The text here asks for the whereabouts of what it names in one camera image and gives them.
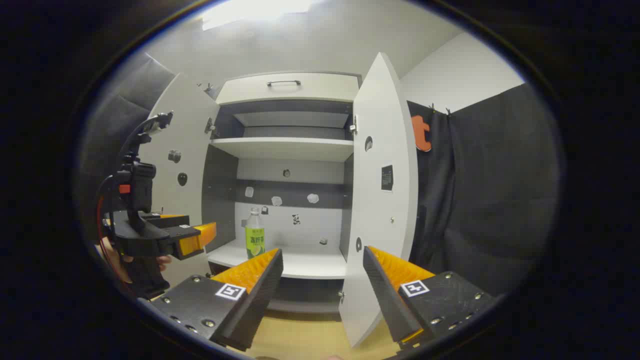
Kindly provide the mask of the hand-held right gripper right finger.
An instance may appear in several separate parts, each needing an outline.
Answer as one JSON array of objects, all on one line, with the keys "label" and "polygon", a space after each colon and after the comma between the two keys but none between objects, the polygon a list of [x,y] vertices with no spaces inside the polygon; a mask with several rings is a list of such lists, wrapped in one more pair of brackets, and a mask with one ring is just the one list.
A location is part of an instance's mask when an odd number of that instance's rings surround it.
[{"label": "hand-held right gripper right finger", "polygon": [[498,301],[456,272],[432,273],[373,246],[364,249],[362,264],[403,351],[464,330]]}]

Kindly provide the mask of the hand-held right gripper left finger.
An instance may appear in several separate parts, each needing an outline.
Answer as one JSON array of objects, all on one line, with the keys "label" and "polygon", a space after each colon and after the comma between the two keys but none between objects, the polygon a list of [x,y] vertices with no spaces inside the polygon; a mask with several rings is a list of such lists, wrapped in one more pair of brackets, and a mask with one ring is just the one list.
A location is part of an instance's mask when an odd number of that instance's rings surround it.
[{"label": "hand-held right gripper left finger", "polygon": [[214,276],[192,275],[150,304],[194,335],[246,351],[283,269],[282,249],[275,248]]}]

